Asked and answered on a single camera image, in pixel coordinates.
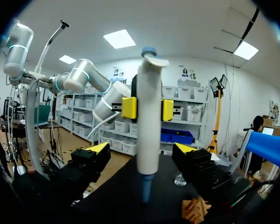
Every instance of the ceiling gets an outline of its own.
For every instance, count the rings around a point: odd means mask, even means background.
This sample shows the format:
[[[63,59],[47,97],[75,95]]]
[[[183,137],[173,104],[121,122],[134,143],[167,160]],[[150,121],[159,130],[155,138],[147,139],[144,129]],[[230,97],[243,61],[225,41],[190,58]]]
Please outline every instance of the ceiling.
[[[18,18],[34,31],[27,60],[37,63],[59,27],[70,24],[52,43],[43,67],[69,71],[58,59],[69,55],[94,63],[139,57],[154,46],[160,56],[192,56],[240,67],[280,89],[280,46],[259,14],[245,41],[259,49],[249,61],[231,57],[256,7],[249,0],[34,0]],[[114,49],[103,35],[126,29],[136,46]]]

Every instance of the metal shelving unit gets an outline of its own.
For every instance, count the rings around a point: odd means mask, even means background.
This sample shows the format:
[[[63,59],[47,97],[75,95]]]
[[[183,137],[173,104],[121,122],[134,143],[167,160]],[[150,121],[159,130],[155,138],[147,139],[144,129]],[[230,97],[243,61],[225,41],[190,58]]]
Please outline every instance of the metal shelving unit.
[[[204,132],[206,130],[206,124],[207,124],[207,119],[208,119],[208,100],[194,100],[194,99],[189,99],[189,98],[169,98],[169,97],[163,97],[163,99],[169,99],[169,100],[173,100],[174,102],[178,102],[178,103],[194,103],[194,104],[202,104],[204,105],[204,110],[203,110],[203,114],[202,114],[202,119],[201,122],[192,122],[192,121],[187,121],[187,120],[172,120],[172,121],[166,121],[163,122],[164,124],[172,124],[172,126],[174,126],[174,129],[178,130],[180,128],[180,125],[182,126],[197,126],[199,128],[199,136],[196,138],[196,142],[192,143],[191,147],[196,147],[196,148],[202,148],[203,147],[203,138],[204,138]],[[130,133],[121,133],[116,131],[115,129],[105,129],[105,128],[100,128],[99,129],[99,142],[101,141],[100,136],[102,136],[105,132],[108,133],[112,133],[115,135],[120,135],[120,136],[125,136],[128,138],[133,138],[136,139],[137,135],[135,134],[130,134]],[[167,144],[167,145],[173,145],[173,142],[164,142],[161,141],[161,144]]]
[[[76,99],[77,96],[93,96],[93,97],[94,97],[94,106],[97,104],[98,100],[100,100],[100,97],[101,97],[101,95],[98,95],[98,94],[95,94],[95,93],[94,93],[94,94],[91,94],[91,93],[66,93],[65,95],[72,95],[72,96],[73,96],[73,104],[74,104],[75,99]],[[71,116],[68,117],[68,116],[64,116],[63,114],[60,114],[60,113],[59,113],[59,115],[58,115],[58,122],[59,122],[59,124],[60,124],[64,129],[70,131],[71,134],[75,134],[75,135],[79,136],[80,138],[85,139],[85,140],[91,142],[92,145],[94,145],[94,143],[95,143],[96,141],[98,141],[98,134],[93,135],[93,136],[88,140],[88,139],[87,139],[87,136],[78,134],[78,133],[76,133],[76,132],[73,131],[73,125],[74,125],[73,123],[74,123],[74,122],[76,122],[76,123],[78,123],[78,124],[82,124],[82,125],[87,126],[87,127],[91,127],[91,128],[95,127],[96,121],[95,121],[94,118],[92,119],[92,122],[83,122],[83,121],[76,120],[76,119],[73,118],[73,117],[74,117],[74,116],[73,116],[73,112],[74,112],[74,111],[81,110],[81,111],[90,111],[90,112],[92,112],[93,110],[92,110],[92,109],[88,109],[88,108],[86,108],[86,107],[81,107],[81,106],[74,106],[74,105],[66,105],[66,106],[67,106],[67,108],[71,109]],[[65,127],[65,126],[61,123],[61,118],[60,118],[60,117],[64,117],[64,118],[70,120],[70,127],[69,127],[69,128],[68,128],[68,127]]]

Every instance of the black table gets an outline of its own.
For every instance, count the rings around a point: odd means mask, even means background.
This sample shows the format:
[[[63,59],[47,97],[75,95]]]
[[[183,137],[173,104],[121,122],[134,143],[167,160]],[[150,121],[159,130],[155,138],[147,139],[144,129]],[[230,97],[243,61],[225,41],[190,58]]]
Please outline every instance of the black table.
[[[159,171],[154,175],[150,202],[141,203],[141,175],[137,171],[136,156],[112,178],[75,205],[89,214],[90,222],[110,220],[157,222],[181,218],[182,200],[198,198],[192,184],[174,184],[179,174],[171,156],[160,155]]]

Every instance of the blue storage bin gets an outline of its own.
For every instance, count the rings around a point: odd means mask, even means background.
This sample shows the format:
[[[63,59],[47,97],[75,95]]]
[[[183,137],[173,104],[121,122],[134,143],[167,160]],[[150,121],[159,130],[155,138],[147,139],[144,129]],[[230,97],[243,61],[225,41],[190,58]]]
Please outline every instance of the blue storage bin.
[[[172,130],[170,130],[170,129],[162,128],[161,129],[161,141],[170,142],[171,132],[172,132]]]
[[[193,143],[193,135],[188,131],[171,130],[171,142],[191,145]]]

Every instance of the monitor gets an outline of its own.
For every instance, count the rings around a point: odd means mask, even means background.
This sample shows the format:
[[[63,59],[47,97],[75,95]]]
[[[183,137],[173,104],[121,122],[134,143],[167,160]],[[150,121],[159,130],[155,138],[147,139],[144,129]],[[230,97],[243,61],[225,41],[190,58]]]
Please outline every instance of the monitor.
[[[274,132],[273,127],[263,127],[262,129],[263,134],[273,135],[273,132]]]

